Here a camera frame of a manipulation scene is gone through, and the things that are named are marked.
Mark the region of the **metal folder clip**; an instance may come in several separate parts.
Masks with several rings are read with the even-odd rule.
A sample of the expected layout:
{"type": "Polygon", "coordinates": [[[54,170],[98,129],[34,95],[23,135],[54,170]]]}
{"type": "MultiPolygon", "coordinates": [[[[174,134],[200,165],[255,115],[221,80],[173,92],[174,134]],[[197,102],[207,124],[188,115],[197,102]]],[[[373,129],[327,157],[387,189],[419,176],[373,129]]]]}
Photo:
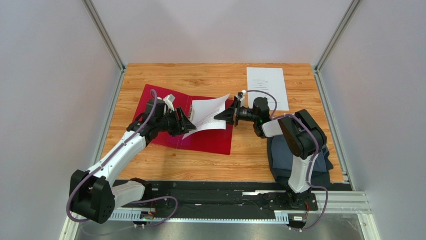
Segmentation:
{"type": "Polygon", "coordinates": [[[195,109],[194,109],[194,106],[193,106],[193,105],[191,105],[191,106],[190,106],[190,109],[189,109],[189,114],[188,114],[188,119],[189,119],[191,122],[193,121],[194,115],[195,115],[195,109]]]}

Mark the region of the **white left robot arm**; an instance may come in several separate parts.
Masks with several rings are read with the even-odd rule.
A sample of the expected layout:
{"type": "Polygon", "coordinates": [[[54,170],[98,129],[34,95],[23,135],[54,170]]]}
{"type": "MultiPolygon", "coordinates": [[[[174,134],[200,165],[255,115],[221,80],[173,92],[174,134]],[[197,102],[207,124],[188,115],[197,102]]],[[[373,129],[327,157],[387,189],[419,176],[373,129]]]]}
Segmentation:
{"type": "Polygon", "coordinates": [[[160,133],[177,137],[196,129],[181,107],[174,108],[172,103],[159,98],[149,100],[145,111],[127,127],[121,140],[103,159],[86,171],[73,173],[66,204],[68,217],[74,222],[104,224],[115,209],[142,200],[149,188],[148,182],[133,178],[114,186],[124,168],[160,133]]]}

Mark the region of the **white printed paper sheet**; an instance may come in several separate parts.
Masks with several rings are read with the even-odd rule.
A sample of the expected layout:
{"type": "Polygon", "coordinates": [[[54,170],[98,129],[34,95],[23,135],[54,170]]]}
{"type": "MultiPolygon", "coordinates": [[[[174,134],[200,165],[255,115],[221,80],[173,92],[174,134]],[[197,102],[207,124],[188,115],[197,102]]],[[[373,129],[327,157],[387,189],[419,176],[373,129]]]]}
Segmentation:
{"type": "Polygon", "coordinates": [[[221,120],[214,120],[214,116],[225,111],[226,101],[229,98],[229,94],[207,100],[193,100],[192,105],[194,106],[194,117],[191,121],[197,128],[195,131],[190,131],[185,134],[183,140],[189,136],[207,130],[225,130],[226,122],[221,120]]]}

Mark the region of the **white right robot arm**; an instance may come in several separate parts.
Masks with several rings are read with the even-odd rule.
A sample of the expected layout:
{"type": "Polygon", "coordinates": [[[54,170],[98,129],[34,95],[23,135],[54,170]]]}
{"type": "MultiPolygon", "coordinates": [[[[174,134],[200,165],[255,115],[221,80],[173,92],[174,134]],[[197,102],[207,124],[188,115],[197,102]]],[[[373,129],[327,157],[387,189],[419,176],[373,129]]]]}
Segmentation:
{"type": "Polygon", "coordinates": [[[235,97],[232,105],[214,117],[237,127],[239,121],[253,123],[255,134],[262,139],[283,136],[293,155],[291,176],[286,187],[288,202],[302,204],[312,192],[312,172],[320,150],[327,144],[324,131],[307,110],[272,119],[268,99],[257,97],[252,108],[235,97]]]}

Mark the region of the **red plastic folder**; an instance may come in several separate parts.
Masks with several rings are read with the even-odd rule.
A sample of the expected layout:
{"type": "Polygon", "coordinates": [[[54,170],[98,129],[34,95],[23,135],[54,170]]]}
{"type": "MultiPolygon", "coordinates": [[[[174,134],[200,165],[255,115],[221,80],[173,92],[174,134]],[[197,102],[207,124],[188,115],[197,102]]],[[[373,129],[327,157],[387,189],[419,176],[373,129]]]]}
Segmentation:
{"type": "MultiPolygon", "coordinates": [[[[212,99],[211,97],[205,96],[191,96],[171,89],[147,84],[144,87],[134,114],[134,120],[146,110],[147,102],[152,99],[151,90],[155,90],[157,92],[157,96],[162,99],[172,94],[175,97],[173,105],[175,107],[181,107],[185,114],[190,113],[190,106],[193,101],[207,101],[212,99]]],[[[230,155],[232,138],[233,127],[226,124],[225,129],[202,130],[193,133],[187,138],[184,138],[183,135],[172,137],[166,132],[161,132],[151,143],[179,150],[230,155]]]]}

